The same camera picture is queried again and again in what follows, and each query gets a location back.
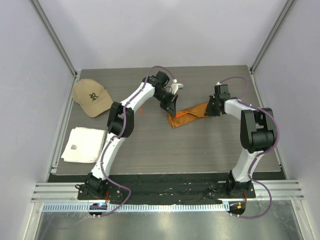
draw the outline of cap logo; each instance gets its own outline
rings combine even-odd
[[[89,94],[90,98],[92,99],[92,102],[94,100],[97,100],[97,98],[99,98],[99,96],[97,96],[94,92],[92,94]]]

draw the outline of tan cap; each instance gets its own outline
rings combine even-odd
[[[81,79],[72,89],[73,100],[91,118],[109,110],[113,103],[107,90],[92,79]]]

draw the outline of orange cloth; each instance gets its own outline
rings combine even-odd
[[[205,118],[205,111],[208,103],[204,102],[196,106],[189,107],[182,111],[178,111],[176,116],[168,115],[169,123],[173,128],[180,127],[187,123],[193,122],[194,120]]]

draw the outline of wall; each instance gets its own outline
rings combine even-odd
[[[319,235],[320,2],[298,0],[256,71],[267,104],[280,125],[280,152],[298,179]]]
[[[72,76],[29,1],[0,1],[0,39],[0,238],[21,240]]]
[[[40,0],[74,67],[250,66],[286,0]]]

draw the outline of folded cloth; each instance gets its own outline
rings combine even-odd
[[[65,162],[95,163],[102,151],[106,131],[86,127],[71,130],[62,158]]]
[[[204,102],[196,106],[189,107],[182,111],[178,111],[176,116],[169,114],[168,120],[173,128],[180,127],[187,123],[193,122],[194,120],[205,118],[205,111],[208,103]]]

